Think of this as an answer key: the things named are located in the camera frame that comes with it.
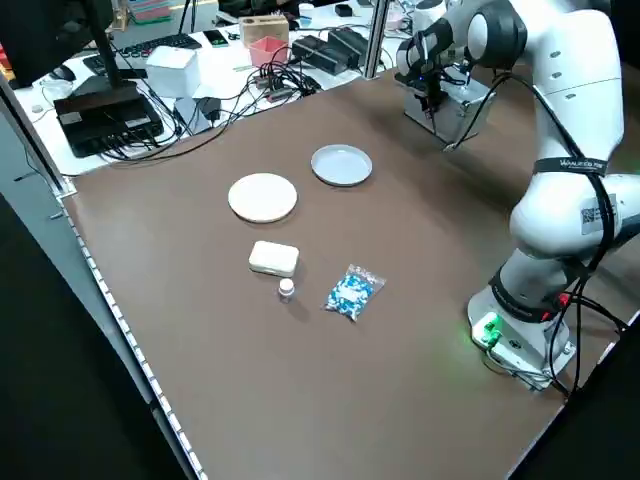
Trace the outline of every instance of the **mouse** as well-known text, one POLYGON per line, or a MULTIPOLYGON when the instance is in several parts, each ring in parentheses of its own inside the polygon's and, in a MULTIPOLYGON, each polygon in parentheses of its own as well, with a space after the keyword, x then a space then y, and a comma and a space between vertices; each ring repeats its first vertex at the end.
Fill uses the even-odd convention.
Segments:
POLYGON ((73 82, 76 79, 73 70, 66 65, 60 65, 58 68, 54 68, 49 76, 55 80, 66 80, 67 82, 73 82))

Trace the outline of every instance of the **keyboard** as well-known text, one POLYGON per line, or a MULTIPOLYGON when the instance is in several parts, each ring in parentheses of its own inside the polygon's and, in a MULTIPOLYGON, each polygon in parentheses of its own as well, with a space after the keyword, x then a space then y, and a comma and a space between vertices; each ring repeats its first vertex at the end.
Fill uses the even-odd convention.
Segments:
MULTIPOLYGON (((116 54, 116 64, 118 65, 118 68, 122 69, 143 69, 147 63, 147 58, 151 55, 151 52, 161 45, 165 45, 167 47, 187 48, 189 50, 195 50, 196 48, 202 47, 200 43, 186 33, 169 35, 166 37, 155 38, 148 42, 137 43, 136 45, 121 48, 121 55, 116 54)), ((107 73, 104 68, 104 62, 99 55, 87 57, 83 60, 83 63, 96 75, 106 75, 107 73)))

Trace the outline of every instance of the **sticker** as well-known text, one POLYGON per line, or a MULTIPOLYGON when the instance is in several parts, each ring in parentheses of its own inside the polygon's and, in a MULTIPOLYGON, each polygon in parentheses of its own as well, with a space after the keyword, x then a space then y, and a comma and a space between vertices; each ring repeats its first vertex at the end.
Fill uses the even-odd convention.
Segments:
POLYGON ((150 122, 151 120, 149 120, 149 117, 144 117, 144 118, 136 118, 135 120, 126 120, 124 124, 128 128, 133 128, 133 127, 144 125, 145 123, 150 123, 150 122))
MULTIPOLYGON (((613 208, 613 216, 618 218, 618 205, 616 203, 616 195, 609 195, 611 201, 611 207, 613 208)), ((598 207, 598 200, 589 198, 584 201, 580 208, 580 219, 582 222, 582 235, 589 235, 593 232, 598 232, 603 229, 602 216, 600 215, 600 208, 598 207)))
POLYGON ((58 119, 62 125, 71 125, 82 121, 82 117, 78 112, 69 112, 58 115, 58 119))

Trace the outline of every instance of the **small bottle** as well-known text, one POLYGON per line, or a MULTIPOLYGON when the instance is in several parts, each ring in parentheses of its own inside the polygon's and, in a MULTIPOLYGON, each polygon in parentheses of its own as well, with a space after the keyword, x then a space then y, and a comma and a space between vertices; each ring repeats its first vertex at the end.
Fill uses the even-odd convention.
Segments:
POLYGON ((293 286, 293 280, 290 278, 283 278, 280 280, 280 286, 278 287, 278 296, 282 303, 289 303, 293 298, 293 292, 295 292, 293 286))

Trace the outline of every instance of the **white desk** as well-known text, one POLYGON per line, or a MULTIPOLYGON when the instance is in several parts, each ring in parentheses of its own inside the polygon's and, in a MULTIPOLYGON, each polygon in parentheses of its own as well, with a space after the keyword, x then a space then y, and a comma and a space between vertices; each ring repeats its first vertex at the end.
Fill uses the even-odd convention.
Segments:
MULTIPOLYGON (((345 24, 368 25, 371 20, 372 9, 360 7, 355 0, 349 0, 348 3, 354 11, 353 17, 338 17, 335 14, 335 6, 327 5, 325 7, 315 9, 311 25, 307 28, 337 27, 345 24)), ((226 27, 220 30, 223 32, 225 37, 227 37, 227 33, 238 33, 238 26, 226 27)), ((357 30, 363 36, 368 38, 368 29, 358 28, 357 30)), ((291 43, 295 39, 305 35, 319 35, 326 39, 327 32, 322 32, 320 34, 313 31, 290 32, 289 41, 291 43)), ((389 58, 389 55, 386 55, 384 52, 381 56, 381 60, 387 68, 395 66, 390 65, 390 62, 393 61, 395 64, 395 52, 401 42, 401 40, 397 38, 397 34, 393 35, 396 38, 388 38, 383 42, 383 48, 391 56, 391 58, 389 58)), ((245 49, 239 40, 229 41, 228 47, 214 48, 206 40, 203 33, 195 33, 192 34, 192 36, 202 45, 202 48, 197 50, 201 84, 194 97, 201 98, 209 96, 229 98, 237 95, 246 84, 253 69, 235 71, 234 68, 251 65, 249 50, 245 49)), ((74 88, 93 75, 92 72, 84 65, 81 58, 68 60, 65 64, 73 70, 76 75, 76 80, 73 82, 74 88)), ((346 71, 337 76, 331 76, 317 69, 305 69, 304 73, 313 77, 325 90, 339 85, 344 85, 345 83, 351 82, 352 80, 360 77, 360 74, 354 71, 346 71)), ((146 87, 142 82, 139 82, 139 88, 141 90, 145 90, 146 87)), ((34 83, 33 87, 16 90, 15 94, 29 119, 33 122, 34 128, 42 138, 45 147, 49 151, 54 163, 62 174, 70 176, 82 175, 97 168, 104 167, 107 163, 115 161, 107 160, 106 157, 100 157, 97 155, 92 155, 86 158, 77 158, 73 155, 69 143, 58 124, 56 113, 53 110, 51 103, 49 103, 49 101, 43 96, 43 92, 45 94, 47 93, 47 91, 40 85, 39 80, 34 83), (46 113, 33 113, 32 108, 34 105, 42 106, 46 113)), ((256 96, 259 95, 259 92, 255 89, 253 90, 253 93, 256 96)), ((163 100, 169 108, 173 108, 175 99, 165 98, 163 100)), ((236 111, 251 104, 253 101, 251 94, 245 93, 240 97, 236 111)), ((236 99, 223 101, 221 108, 223 110, 230 111, 233 109, 235 104, 236 99)), ((261 100, 257 104, 257 111, 266 110, 278 105, 280 104, 270 104, 266 100, 261 100)), ((227 118, 227 114, 222 114, 218 123, 226 120, 227 118)), ((168 120, 164 119, 163 121, 165 122, 165 133, 158 137, 159 140, 167 138, 173 131, 173 128, 167 123, 168 120)), ((127 152, 130 154, 135 154, 136 152, 143 153, 146 152, 146 149, 131 148, 127 149, 127 152)))

